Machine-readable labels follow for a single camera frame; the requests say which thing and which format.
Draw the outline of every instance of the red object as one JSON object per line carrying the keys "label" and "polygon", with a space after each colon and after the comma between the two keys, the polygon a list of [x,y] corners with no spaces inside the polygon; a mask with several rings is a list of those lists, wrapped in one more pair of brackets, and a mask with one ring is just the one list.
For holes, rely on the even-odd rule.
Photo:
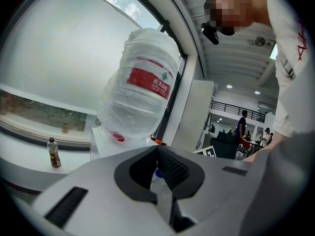
{"label": "red object", "polygon": [[302,44],[303,44],[303,46],[301,46],[301,45],[297,46],[297,50],[298,50],[298,53],[299,53],[299,59],[298,60],[302,60],[302,54],[303,54],[304,50],[307,49],[306,37],[305,37],[305,33],[304,33],[304,25],[303,25],[303,23],[300,20],[297,20],[297,22],[298,22],[297,27],[300,30],[298,36],[300,37],[300,39],[302,41]]}
{"label": "red object", "polygon": [[123,142],[125,138],[118,133],[113,133],[113,137],[115,137],[119,142]]}
{"label": "red object", "polygon": [[156,143],[157,143],[158,145],[162,145],[162,141],[159,140],[159,139],[156,139]]}
{"label": "red object", "polygon": [[169,84],[163,82],[155,74],[140,68],[133,68],[127,83],[149,90],[168,99],[171,92]]}
{"label": "red object", "polygon": [[250,149],[250,143],[244,139],[241,140],[240,144],[242,144],[245,148]]}

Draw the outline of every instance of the windowsill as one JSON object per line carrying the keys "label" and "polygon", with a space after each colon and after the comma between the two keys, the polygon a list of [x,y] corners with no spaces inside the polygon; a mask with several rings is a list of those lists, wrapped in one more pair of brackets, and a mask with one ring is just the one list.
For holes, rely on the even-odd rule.
{"label": "windowsill", "polygon": [[86,129],[84,132],[77,130],[69,130],[67,134],[64,134],[61,128],[39,123],[37,121],[26,119],[12,113],[0,115],[0,121],[14,128],[42,137],[47,138],[54,137],[56,140],[89,143],[91,141],[92,130],[92,127],[90,125],[94,121],[94,116],[91,115],[87,116]]}
{"label": "windowsill", "polygon": [[59,150],[61,166],[50,164],[47,148],[0,132],[1,176],[20,187],[43,191],[54,182],[90,161],[89,152]]}

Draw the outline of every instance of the white wall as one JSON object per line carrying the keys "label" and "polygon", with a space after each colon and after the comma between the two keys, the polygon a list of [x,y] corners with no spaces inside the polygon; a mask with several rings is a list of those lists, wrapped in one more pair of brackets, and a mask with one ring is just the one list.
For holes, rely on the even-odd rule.
{"label": "white wall", "polygon": [[243,96],[240,94],[225,92],[225,91],[219,91],[215,94],[214,101],[222,102],[225,104],[234,105],[237,107],[246,108],[249,110],[257,111],[258,108],[258,100]]}
{"label": "white wall", "polygon": [[208,117],[212,92],[212,81],[192,81],[181,123],[172,147],[185,151],[195,149]]}
{"label": "white wall", "polygon": [[[257,86],[257,79],[252,77],[240,77],[237,75],[215,75],[210,74],[207,77],[208,80],[215,81],[218,84],[219,91],[227,91],[235,94],[241,94],[244,96],[252,97],[261,102],[267,102],[274,106],[277,105],[277,99],[279,95],[279,89],[277,88],[264,88]],[[226,85],[233,85],[232,89],[227,89]],[[261,94],[255,94],[255,91],[260,91]]]}
{"label": "white wall", "polygon": [[196,69],[195,69],[195,72],[193,74],[193,79],[194,80],[200,80],[200,81],[204,80],[199,60],[197,61]]}
{"label": "white wall", "polygon": [[[222,116],[222,117],[228,117],[228,118],[231,118],[231,119],[234,119],[234,120],[237,120],[237,121],[239,121],[239,119],[241,118],[241,116],[238,116],[236,114],[232,114],[232,113],[229,113],[229,112],[224,112],[222,110],[217,110],[217,109],[211,109],[211,113],[215,114],[215,115],[218,115],[218,116]],[[246,123],[249,123],[251,125],[258,126],[258,127],[263,127],[264,126],[264,123],[259,122],[259,121],[254,120],[254,119],[250,119],[250,118],[246,118]]]}
{"label": "white wall", "polygon": [[139,29],[103,0],[38,0],[1,53],[0,88],[48,105],[95,115],[124,42]]}
{"label": "white wall", "polygon": [[197,55],[190,55],[187,58],[185,70],[182,76],[181,84],[179,86],[175,103],[172,109],[172,113],[167,123],[165,133],[163,135],[163,141],[172,146],[178,126],[181,122],[183,112],[188,99],[193,75],[197,67],[198,57]]}
{"label": "white wall", "polygon": [[272,125],[274,124],[275,116],[272,113],[268,113],[265,115],[265,123],[264,123],[264,130],[265,132],[266,128],[270,128],[270,133],[275,133],[275,130],[273,129]]}
{"label": "white wall", "polygon": [[266,103],[263,103],[263,102],[258,102],[258,106],[261,107],[261,108],[268,109],[268,110],[270,110],[273,113],[275,113],[276,109],[277,109],[277,106],[272,106],[270,104],[266,104]]}
{"label": "white wall", "polygon": [[222,123],[222,122],[214,121],[211,124],[213,124],[216,127],[215,134],[219,134],[219,132],[220,131],[222,132],[223,130],[225,130],[226,133],[228,131],[230,131],[230,129],[232,130],[232,132],[235,130],[235,128],[231,127],[231,125],[225,124],[225,123]]}

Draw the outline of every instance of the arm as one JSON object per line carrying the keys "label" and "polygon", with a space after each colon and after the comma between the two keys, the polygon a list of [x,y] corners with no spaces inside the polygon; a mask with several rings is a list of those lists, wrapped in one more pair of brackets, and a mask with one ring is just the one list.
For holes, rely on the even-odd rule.
{"label": "arm", "polygon": [[240,124],[240,139],[242,138],[243,124]]}
{"label": "arm", "polygon": [[257,155],[257,153],[263,153],[266,150],[269,149],[273,149],[276,145],[278,145],[279,143],[281,143],[282,141],[284,141],[287,137],[279,134],[278,132],[275,132],[272,141],[269,145],[267,145],[266,147],[262,148],[260,151],[256,152],[255,154],[245,158],[243,161],[246,162],[253,162],[255,160],[255,157]]}

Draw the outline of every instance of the chair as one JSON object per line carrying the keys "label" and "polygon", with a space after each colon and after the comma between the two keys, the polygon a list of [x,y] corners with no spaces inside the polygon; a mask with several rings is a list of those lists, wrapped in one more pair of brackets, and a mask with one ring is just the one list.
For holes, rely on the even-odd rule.
{"label": "chair", "polygon": [[235,139],[230,134],[219,132],[217,138],[211,138],[211,146],[213,146],[217,157],[234,159],[236,155],[237,145]]}

